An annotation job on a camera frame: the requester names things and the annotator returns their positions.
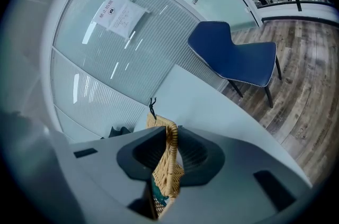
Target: wicker basket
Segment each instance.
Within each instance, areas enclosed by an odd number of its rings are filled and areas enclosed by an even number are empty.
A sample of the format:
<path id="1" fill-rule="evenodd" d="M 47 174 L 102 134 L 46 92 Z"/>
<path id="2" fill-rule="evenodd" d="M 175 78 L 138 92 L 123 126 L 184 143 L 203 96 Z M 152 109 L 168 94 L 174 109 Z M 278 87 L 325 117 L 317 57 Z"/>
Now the wicker basket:
<path id="1" fill-rule="evenodd" d="M 153 115 L 148 113 L 146 128 L 156 126 L 166 127 L 166 150 L 161 157 L 159 164 L 153 171 L 153 177 L 161 194 L 163 196 L 168 196 L 172 203 L 179 194 L 180 178 L 184 175 L 183 168 L 176 163 L 178 129 L 173 121 L 158 115 L 156 118 L 157 119 L 155 120 Z"/>

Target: chair seat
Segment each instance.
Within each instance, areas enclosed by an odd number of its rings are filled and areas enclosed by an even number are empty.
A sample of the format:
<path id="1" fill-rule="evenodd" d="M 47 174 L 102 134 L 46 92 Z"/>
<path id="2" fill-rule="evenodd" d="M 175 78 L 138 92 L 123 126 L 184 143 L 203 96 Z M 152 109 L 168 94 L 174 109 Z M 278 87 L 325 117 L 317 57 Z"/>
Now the chair seat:
<path id="1" fill-rule="evenodd" d="M 275 56 L 274 42 L 233 45 L 223 62 L 210 66 L 223 78 L 265 87 L 274 70 Z"/>

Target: blue chair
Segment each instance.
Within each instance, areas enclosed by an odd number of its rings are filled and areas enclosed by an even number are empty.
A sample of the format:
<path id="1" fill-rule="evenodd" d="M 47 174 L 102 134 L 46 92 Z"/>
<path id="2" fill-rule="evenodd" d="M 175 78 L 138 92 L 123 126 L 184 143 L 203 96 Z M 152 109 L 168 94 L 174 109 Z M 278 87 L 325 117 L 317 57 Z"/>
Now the blue chair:
<path id="1" fill-rule="evenodd" d="M 228 23 L 200 22 L 189 36 L 188 44 L 217 75 L 230 82 L 240 97 L 243 95 L 233 81 L 264 87 L 273 108 L 268 84 L 274 63 L 282 79 L 274 42 L 235 45 Z"/>

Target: chair leg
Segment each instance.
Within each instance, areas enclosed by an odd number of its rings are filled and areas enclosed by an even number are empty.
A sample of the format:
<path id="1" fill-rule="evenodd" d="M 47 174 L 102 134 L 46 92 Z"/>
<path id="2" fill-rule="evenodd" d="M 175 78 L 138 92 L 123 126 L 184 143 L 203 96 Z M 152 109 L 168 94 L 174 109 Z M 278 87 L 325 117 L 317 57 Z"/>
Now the chair leg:
<path id="1" fill-rule="evenodd" d="M 267 97 L 269 98 L 270 107 L 273 108 L 273 101 L 272 101 L 272 96 L 271 96 L 269 86 L 265 87 L 265 91 L 266 91 Z"/>
<path id="2" fill-rule="evenodd" d="M 236 84 L 234 84 L 234 82 L 232 80 L 228 80 L 229 83 L 232 85 L 232 87 L 234 87 L 234 89 L 236 90 L 236 92 L 240 95 L 241 98 L 243 98 L 243 94 L 241 93 L 241 91 L 239 90 L 239 88 L 237 87 Z"/>
<path id="3" fill-rule="evenodd" d="M 280 65 L 279 65 L 279 61 L 278 61 L 278 57 L 277 56 L 275 57 L 275 64 L 276 64 L 276 69 L 278 70 L 279 79 L 282 80 Z"/>

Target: wooden floor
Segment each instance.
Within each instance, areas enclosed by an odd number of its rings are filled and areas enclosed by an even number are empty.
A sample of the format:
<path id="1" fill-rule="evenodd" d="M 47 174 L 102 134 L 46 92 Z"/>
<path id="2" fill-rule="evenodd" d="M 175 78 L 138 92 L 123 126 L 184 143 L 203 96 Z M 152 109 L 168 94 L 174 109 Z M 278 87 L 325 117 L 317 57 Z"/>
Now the wooden floor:
<path id="1" fill-rule="evenodd" d="M 273 41 L 282 71 L 275 69 L 269 88 L 236 82 L 223 94 L 257 120 L 289 152 L 311 182 L 330 172 L 339 146 L 339 30 L 317 22 L 268 21 L 261 28 L 232 34 L 235 44 Z"/>

